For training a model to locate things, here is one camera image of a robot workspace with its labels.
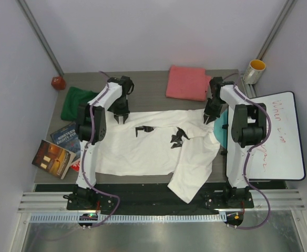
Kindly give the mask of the white t shirt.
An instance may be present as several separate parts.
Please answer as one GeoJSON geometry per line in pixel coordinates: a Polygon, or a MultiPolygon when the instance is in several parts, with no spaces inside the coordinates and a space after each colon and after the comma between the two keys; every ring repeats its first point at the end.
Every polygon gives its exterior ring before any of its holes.
{"type": "Polygon", "coordinates": [[[125,124],[106,113],[107,132],[95,171],[116,176],[172,174],[168,188],[190,203],[212,172],[220,149],[202,110],[133,112],[125,124]]]}

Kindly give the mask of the white whiteboard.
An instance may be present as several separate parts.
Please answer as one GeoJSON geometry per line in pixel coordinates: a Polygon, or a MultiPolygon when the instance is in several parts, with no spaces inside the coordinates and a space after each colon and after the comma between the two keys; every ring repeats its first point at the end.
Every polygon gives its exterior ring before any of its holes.
{"type": "Polygon", "coordinates": [[[247,177],[251,180],[305,179],[294,93],[287,91],[251,100],[266,105],[271,133],[265,144],[257,147],[250,157],[247,177]]]}

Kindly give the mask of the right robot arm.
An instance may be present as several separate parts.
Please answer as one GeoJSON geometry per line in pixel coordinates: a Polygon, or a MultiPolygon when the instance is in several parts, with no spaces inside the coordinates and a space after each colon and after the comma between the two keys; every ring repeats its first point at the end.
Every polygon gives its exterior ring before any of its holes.
{"type": "Polygon", "coordinates": [[[211,193],[207,200],[209,209],[253,207],[249,192],[248,161],[254,148],[262,145],[270,135],[271,121],[263,103],[249,100],[233,81],[214,77],[210,81],[212,97],[208,99],[203,122],[208,124],[219,118],[221,108],[227,104],[233,110],[233,119],[226,124],[227,138],[232,139],[233,150],[227,151],[232,163],[231,172],[222,192],[211,193]]]}

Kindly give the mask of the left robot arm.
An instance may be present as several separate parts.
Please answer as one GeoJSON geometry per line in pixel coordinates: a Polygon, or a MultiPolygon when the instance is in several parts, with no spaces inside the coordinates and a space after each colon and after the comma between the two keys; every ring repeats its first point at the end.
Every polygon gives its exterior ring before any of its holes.
{"type": "Polygon", "coordinates": [[[69,202],[79,208],[92,209],[97,204],[95,163],[107,133],[106,112],[112,112],[117,123],[125,123],[130,114],[127,97],[133,90],[130,77],[111,77],[98,95],[78,107],[75,132],[80,141],[80,166],[69,202]]]}

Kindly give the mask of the teal board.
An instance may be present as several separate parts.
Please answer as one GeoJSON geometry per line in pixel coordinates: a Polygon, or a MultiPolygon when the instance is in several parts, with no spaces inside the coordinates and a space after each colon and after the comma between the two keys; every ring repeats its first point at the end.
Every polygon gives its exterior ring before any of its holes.
{"type": "Polygon", "coordinates": [[[228,110],[224,112],[214,121],[214,136],[223,148],[227,148],[228,139],[228,110]]]}

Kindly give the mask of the folded pink t shirt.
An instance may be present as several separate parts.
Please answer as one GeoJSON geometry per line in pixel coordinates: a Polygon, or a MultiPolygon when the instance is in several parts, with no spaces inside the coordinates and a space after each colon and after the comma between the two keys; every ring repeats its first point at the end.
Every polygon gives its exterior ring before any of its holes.
{"type": "Polygon", "coordinates": [[[169,70],[166,97],[206,101],[211,79],[204,68],[172,65],[169,70]]]}

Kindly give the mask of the green t shirt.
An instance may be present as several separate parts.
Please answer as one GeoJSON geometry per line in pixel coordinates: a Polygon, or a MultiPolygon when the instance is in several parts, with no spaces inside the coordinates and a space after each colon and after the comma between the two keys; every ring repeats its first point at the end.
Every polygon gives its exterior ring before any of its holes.
{"type": "Polygon", "coordinates": [[[64,121],[75,121],[79,105],[89,102],[97,95],[98,93],[93,91],[70,87],[63,103],[60,118],[64,121]]]}

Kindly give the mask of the blue book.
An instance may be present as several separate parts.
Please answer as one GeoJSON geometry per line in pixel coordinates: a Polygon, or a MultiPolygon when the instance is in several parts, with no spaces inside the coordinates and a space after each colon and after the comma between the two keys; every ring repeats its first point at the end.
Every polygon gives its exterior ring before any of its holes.
{"type": "Polygon", "coordinates": [[[52,141],[56,145],[76,154],[74,161],[80,159],[80,141],[76,134],[75,127],[76,123],[71,122],[50,135],[52,141]]]}

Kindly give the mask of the yellow white mug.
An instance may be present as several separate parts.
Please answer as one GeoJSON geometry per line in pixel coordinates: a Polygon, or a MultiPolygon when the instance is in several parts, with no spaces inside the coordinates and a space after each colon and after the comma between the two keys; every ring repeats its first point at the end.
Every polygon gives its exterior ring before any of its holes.
{"type": "Polygon", "coordinates": [[[255,85],[261,78],[265,69],[266,64],[262,60],[254,59],[250,61],[242,77],[244,83],[248,85],[255,85]]]}

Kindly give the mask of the red white book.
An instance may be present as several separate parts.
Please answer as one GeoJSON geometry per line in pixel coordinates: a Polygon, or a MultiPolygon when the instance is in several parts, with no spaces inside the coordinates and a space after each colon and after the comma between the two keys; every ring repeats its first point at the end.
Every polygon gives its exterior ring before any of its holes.
{"type": "Polygon", "coordinates": [[[70,166],[74,171],[79,172],[80,171],[80,159],[73,162],[70,166]]]}

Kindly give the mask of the red cube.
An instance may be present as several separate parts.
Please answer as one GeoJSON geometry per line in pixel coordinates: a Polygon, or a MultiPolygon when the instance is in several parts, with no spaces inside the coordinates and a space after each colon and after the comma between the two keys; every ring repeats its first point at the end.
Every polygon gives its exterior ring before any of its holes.
{"type": "Polygon", "coordinates": [[[64,90],[66,88],[66,82],[63,77],[54,77],[51,81],[51,85],[55,90],[64,90]]]}

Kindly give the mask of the brown orange book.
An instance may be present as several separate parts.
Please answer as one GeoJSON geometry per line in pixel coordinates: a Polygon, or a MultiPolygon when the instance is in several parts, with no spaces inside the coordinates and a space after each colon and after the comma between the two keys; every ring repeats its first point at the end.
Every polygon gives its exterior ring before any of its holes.
{"type": "Polygon", "coordinates": [[[42,140],[32,160],[32,165],[63,180],[75,157],[74,152],[42,140]]]}

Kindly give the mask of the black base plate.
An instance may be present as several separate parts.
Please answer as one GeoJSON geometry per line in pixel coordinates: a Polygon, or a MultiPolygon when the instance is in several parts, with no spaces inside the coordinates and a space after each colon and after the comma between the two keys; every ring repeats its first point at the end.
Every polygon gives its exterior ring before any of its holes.
{"type": "Polygon", "coordinates": [[[40,184],[36,192],[61,192],[66,200],[68,210],[100,210],[109,214],[113,209],[117,215],[205,215],[213,214],[219,209],[244,208],[256,206],[256,197],[235,197],[225,200],[227,193],[223,183],[206,183],[187,204],[177,197],[167,185],[159,184],[98,184],[97,189],[120,197],[120,200],[101,194],[92,195],[90,199],[75,196],[73,184],[40,184]]]}

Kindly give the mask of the aluminium rail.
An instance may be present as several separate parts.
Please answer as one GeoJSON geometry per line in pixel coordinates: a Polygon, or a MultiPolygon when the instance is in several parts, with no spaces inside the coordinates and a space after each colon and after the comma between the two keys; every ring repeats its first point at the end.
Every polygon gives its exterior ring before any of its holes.
{"type": "MultiPolygon", "coordinates": [[[[267,197],[271,209],[305,210],[300,192],[296,189],[262,190],[267,197]]],[[[21,198],[18,211],[22,213],[64,212],[67,200],[63,198],[65,192],[26,192],[21,198]]]]}

